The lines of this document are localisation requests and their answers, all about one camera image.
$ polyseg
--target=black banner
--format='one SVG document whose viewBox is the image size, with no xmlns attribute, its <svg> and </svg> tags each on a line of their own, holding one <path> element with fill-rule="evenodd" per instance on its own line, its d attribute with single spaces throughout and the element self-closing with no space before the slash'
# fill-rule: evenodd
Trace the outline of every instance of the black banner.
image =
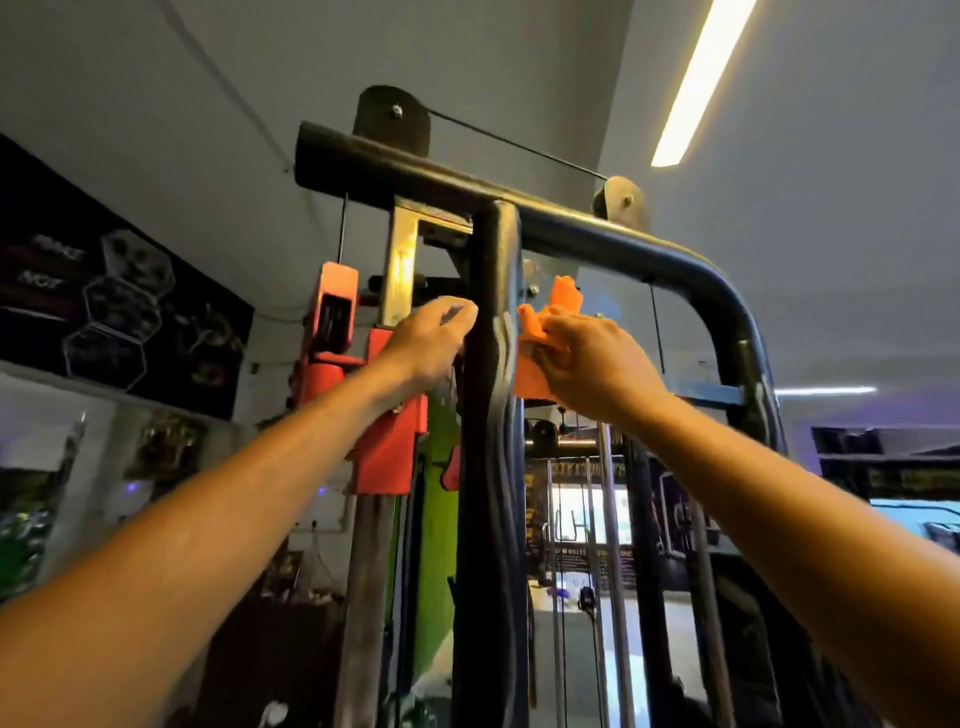
<svg viewBox="0 0 960 728">
<path fill-rule="evenodd" d="M 252 316 L 0 135 L 0 358 L 228 420 Z"/>
</svg>

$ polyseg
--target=ceiling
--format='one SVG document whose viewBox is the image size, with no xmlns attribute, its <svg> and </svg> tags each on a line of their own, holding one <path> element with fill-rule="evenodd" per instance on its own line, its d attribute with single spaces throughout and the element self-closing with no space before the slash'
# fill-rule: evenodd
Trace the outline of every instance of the ceiling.
<svg viewBox="0 0 960 728">
<path fill-rule="evenodd" d="M 684 160 L 653 169 L 707 10 L 635 7 L 601 171 L 737 285 L 778 384 L 956 378 L 960 4 L 758 0 Z M 649 343 L 649 292 L 591 277 Z M 712 360 L 684 305 L 659 310 L 679 374 Z"/>
<path fill-rule="evenodd" d="M 779 384 L 955 377 L 960 5 L 758 0 L 683 162 L 664 169 L 650 159 L 708 0 L 596 7 L 0 0 L 0 132 L 261 310 L 295 311 L 340 218 L 293 183 L 297 125 L 349 131 L 364 87 L 400 85 L 638 182 L 654 232 L 744 293 Z M 581 208 L 592 189 L 441 120 L 431 156 Z M 385 214 L 351 206 L 345 262 L 379 272 L 385 234 Z M 428 251 L 419 268 L 449 264 Z M 578 282 L 656 350 L 649 290 L 589 270 Z M 692 311 L 666 293 L 657 305 L 668 373 L 712 376 Z"/>
<path fill-rule="evenodd" d="M 348 132 L 368 85 L 588 166 L 630 0 L 0 2 L 0 133 L 261 309 L 301 309 L 340 202 L 290 174 L 301 120 Z M 433 124 L 431 157 L 586 208 L 592 179 Z M 345 262 L 383 264 L 352 206 Z M 430 251 L 426 272 L 451 270 Z"/>
</svg>

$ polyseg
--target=cable machine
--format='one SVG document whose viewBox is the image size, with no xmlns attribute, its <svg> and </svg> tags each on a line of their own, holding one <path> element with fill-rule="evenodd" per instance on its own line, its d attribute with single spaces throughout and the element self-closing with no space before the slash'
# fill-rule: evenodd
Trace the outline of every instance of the cable machine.
<svg viewBox="0 0 960 728">
<path fill-rule="evenodd" d="M 297 184 L 343 199 L 345 210 L 349 200 L 386 210 L 391 219 L 384 274 L 370 281 L 379 316 L 366 357 L 352 358 L 346 351 L 355 308 L 372 303 L 373 296 L 358 290 L 356 271 L 339 261 L 326 263 L 291 380 L 293 403 L 318 396 L 376 356 L 391 328 L 413 305 L 440 294 L 475 301 L 477 324 L 457 371 L 462 446 L 450 724 L 457 728 L 525 728 L 529 724 L 524 462 L 525 458 L 575 457 L 589 463 L 592 457 L 599 459 L 601 484 L 611 496 L 605 501 L 611 508 L 612 461 L 622 458 L 626 464 L 650 724 L 654 728 L 692 725 L 686 722 L 683 690 L 670 665 L 647 453 L 603 424 L 598 424 L 592 444 L 556 435 L 533 442 L 525 437 L 523 401 L 513 396 L 517 306 L 527 289 L 521 251 L 616 272 L 649 284 L 651 291 L 664 288 L 685 298 L 707 326 L 721 383 L 668 379 L 668 386 L 699 406 L 726 412 L 731 426 L 785 452 L 770 367 L 756 322 L 743 299 L 708 260 L 649 234 L 642 205 L 628 203 L 628 199 L 642 200 L 631 182 L 604 181 L 592 216 L 555 205 L 430 161 L 426 158 L 430 116 L 431 111 L 409 93 L 372 86 L 360 97 L 353 134 L 307 122 L 300 125 Z M 419 237 L 448 252 L 459 273 L 457 279 L 424 281 L 415 275 Z M 384 624 L 391 598 L 394 534 L 400 530 L 396 509 L 411 492 L 416 442 L 427 427 L 425 398 L 405 402 L 374 424 L 351 456 L 356 508 L 335 728 L 374 728 L 395 720 L 384 706 L 390 662 L 385 658 Z M 738 583 L 749 582 L 752 594 L 759 595 L 754 601 L 765 620 L 766 647 L 775 676 L 774 711 L 763 714 L 766 722 L 754 721 L 762 711 L 755 710 L 749 692 L 732 690 L 731 679 L 732 651 L 742 657 L 749 650 L 732 649 L 739 638 L 725 632 L 719 603 L 732 597 L 723 597 L 717 588 L 713 577 L 717 557 L 711 553 L 705 517 L 695 502 L 690 503 L 690 528 L 687 568 L 709 697 L 706 724 L 720 728 L 732 728 L 738 722 L 790 728 L 871 725 L 847 714 L 838 716 L 831 706 L 837 704 L 840 691 L 825 677 L 824 661 L 803 629 L 756 575 L 741 565 L 739 571 L 727 571 L 725 584 L 733 585 L 726 589 L 737 590 Z M 612 555 L 612 599 L 619 602 L 619 609 L 614 603 L 613 633 L 618 649 L 626 650 L 619 554 L 613 548 L 608 553 Z M 745 581 L 736 582 L 741 572 Z M 408 609 L 402 613 L 401 633 L 403 622 L 410 618 Z M 616 673 L 610 679 L 617 679 L 620 686 L 620 725 L 628 728 L 633 725 L 629 661 L 625 663 L 622 654 Z"/>
</svg>

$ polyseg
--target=hand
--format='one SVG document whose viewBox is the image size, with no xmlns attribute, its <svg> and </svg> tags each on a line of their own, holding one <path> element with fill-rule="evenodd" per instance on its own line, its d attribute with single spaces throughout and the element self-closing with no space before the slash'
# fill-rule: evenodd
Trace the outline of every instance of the hand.
<svg viewBox="0 0 960 728">
<path fill-rule="evenodd" d="M 398 399 L 420 395 L 450 371 L 476 319 L 473 301 L 441 296 L 401 321 L 371 366 L 387 367 L 398 377 Z"/>
<path fill-rule="evenodd" d="M 647 354 L 614 321 L 547 310 L 543 329 L 563 339 L 569 352 L 534 345 L 532 355 L 566 406 L 622 427 L 628 402 L 644 405 L 668 396 Z"/>
</svg>

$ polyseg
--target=red bracket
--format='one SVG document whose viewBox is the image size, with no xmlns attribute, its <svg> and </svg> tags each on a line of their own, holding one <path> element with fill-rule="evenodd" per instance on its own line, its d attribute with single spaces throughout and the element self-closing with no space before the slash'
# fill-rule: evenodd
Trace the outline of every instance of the red bracket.
<svg viewBox="0 0 960 728">
<path fill-rule="evenodd" d="M 364 359 L 340 352 L 315 351 L 317 334 L 324 324 L 322 311 L 332 310 L 324 296 L 336 297 L 339 300 L 337 304 L 340 301 L 350 302 L 348 316 L 345 307 L 336 311 L 336 315 L 341 317 L 338 324 L 340 330 L 332 336 L 329 331 L 325 332 L 324 340 L 336 340 L 338 344 L 346 340 L 348 345 L 352 339 L 356 281 L 357 272 L 354 269 L 338 263 L 324 264 L 313 316 L 313 333 L 307 332 L 303 355 L 291 377 L 291 387 L 298 406 L 319 397 L 343 381 L 350 372 L 369 364 L 383 351 L 393 335 L 387 328 L 374 328 L 367 339 Z M 348 326 L 348 331 L 343 331 L 343 326 Z M 361 435 L 347 456 L 354 464 L 353 486 L 357 495 L 404 496 L 410 493 L 414 449 L 417 435 L 426 432 L 426 412 L 426 396 L 414 397 L 379 417 Z"/>
</svg>

